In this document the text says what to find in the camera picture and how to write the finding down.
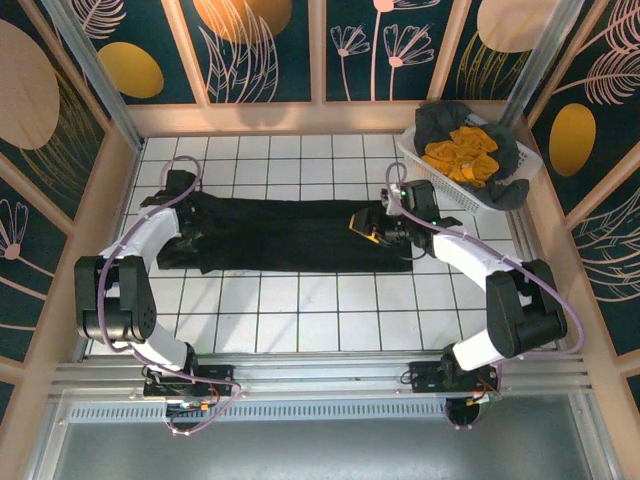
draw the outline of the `clothing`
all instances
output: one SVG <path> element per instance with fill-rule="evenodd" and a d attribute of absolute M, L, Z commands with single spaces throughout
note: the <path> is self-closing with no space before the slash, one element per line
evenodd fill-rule
<path fill-rule="evenodd" d="M 194 175 L 170 171 L 167 190 L 143 205 L 174 198 Z M 349 230 L 351 215 L 378 202 L 217 198 L 195 191 L 176 207 L 181 238 L 158 255 L 160 269 L 278 272 L 407 272 L 411 246 L 387 249 Z"/>
<path fill-rule="evenodd" d="M 450 133 L 451 140 L 428 143 L 422 159 L 459 183 L 484 187 L 500 165 L 487 152 L 498 145 L 481 128 L 462 126 Z"/>
<path fill-rule="evenodd" d="M 423 103 L 416 110 L 416 133 L 414 146 L 416 152 L 424 152 L 427 144 L 451 139 L 450 133 L 465 123 L 470 113 L 469 107 L 460 102 L 437 101 Z M 498 149 L 488 156 L 500 166 L 486 185 L 477 187 L 469 182 L 458 183 L 488 207 L 497 210 L 517 210 L 524 205 L 529 193 L 529 180 L 518 179 L 503 185 L 500 182 L 509 178 L 518 169 L 518 144 L 513 134 L 497 123 L 479 126 L 498 145 Z"/>

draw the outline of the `vent grille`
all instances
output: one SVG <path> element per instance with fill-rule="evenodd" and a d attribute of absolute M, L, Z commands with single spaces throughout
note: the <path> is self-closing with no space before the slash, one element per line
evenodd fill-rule
<path fill-rule="evenodd" d="M 164 421 L 164 404 L 78 404 L 70 413 L 70 423 L 154 423 Z M 176 422 L 209 418 L 218 408 L 190 412 Z M 347 420 L 372 418 L 435 417 L 444 413 L 444 401 L 342 400 L 306 402 L 243 401 L 227 409 L 219 421 Z"/>

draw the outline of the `line-art flower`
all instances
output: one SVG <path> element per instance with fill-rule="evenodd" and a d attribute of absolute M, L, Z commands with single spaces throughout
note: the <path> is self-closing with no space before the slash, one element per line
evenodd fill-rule
<path fill-rule="evenodd" d="M 0 200 L 0 259 L 15 261 L 18 260 L 28 267 L 53 278 L 53 273 L 40 268 L 23 258 L 21 254 L 22 240 L 27 230 L 27 222 L 29 220 L 29 209 L 21 202 L 16 202 L 14 208 L 6 198 Z M 0 283 L 7 285 L 19 292 L 30 295 L 40 300 L 45 300 L 46 295 L 36 292 L 28 287 L 13 282 L 7 278 L 0 277 Z M 19 327 L 6 324 L 0 324 L 2 328 L 13 328 L 16 330 L 33 330 L 35 327 Z"/>
<path fill-rule="evenodd" d="M 419 65 L 433 60 L 433 48 L 429 36 L 429 25 L 422 28 L 408 26 L 398 36 L 398 25 L 385 27 L 383 31 L 384 46 L 387 50 L 391 79 L 389 80 L 389 100 L 393 100 L 393 82 L 396 68 Z"/>
<path fill-rule="evenodd" d="M 380 31 L 380 17 L 383 13 L 394 10 L 418 10 L 434 7 L 440 0 L 373 0 L 373 6 L 378 11 L 376 24 L 373 28 L 373 53 L 371 54 L 371 100 L 376 99 L 376 53 L 378 52 L 378 32 Z"/>
<path fill-rule="evenodd" d="M 331 30 L 331 40 L 336 47 L 336 51 L 340 56 L 340 65 L 342 67 L 342 82 L 344 83 L 344 91 L 347 94 L 347 101 L 351 101 L 349 94 L 349 85 L 347 84 L 347 75 L 344 66 L 345 57 L 351 55 L 360 55 L 371 50 L 371 44 L 367 42 L 367 36 L 362 31 L 362 27 L 346 27 L 344 32 L 341 27 L 333 27 Z"/>

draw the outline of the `black bracket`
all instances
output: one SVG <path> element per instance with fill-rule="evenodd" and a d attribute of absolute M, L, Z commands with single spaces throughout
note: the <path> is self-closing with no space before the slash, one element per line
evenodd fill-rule
<path fill-rule="evenodd" d="M 493 388 L 498 388 L 496 369 L 489 365 L 450 377 L 442 368 L 440 361 L 411 362 L 406 375 L 408 376 L 406 382 L 411 385 L 413 393 L 467 393 L 485 390 L 480 379 Z"/>
<path fill-rule="evenodd" d="M 233 365 L 198 365 L 194 369 L 194 375 L 211 380 L 231 381 L 234 368 Z M 148 368 L 143 371 L 143 375 L 145 377 L 144 398 L 185 399 L 211 396 L 211 387 L 206 383 L 194 384 L 190 380 L 160 374 Z M 221 397 L 231 396 L 231 389 L 229 385 L 216 385 L 216 390 Z"/>

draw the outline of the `yellow cloth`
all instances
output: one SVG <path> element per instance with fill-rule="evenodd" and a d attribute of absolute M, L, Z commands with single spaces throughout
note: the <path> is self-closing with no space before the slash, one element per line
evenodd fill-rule
<path fill-rule="evenodd" d="M 478 127 L 460 127 L 451 140 L 428 143 L 422 159 L 456 182 L 484 187 L 500 165 L 487 152 L 498 149 L 496 142 Z"/>

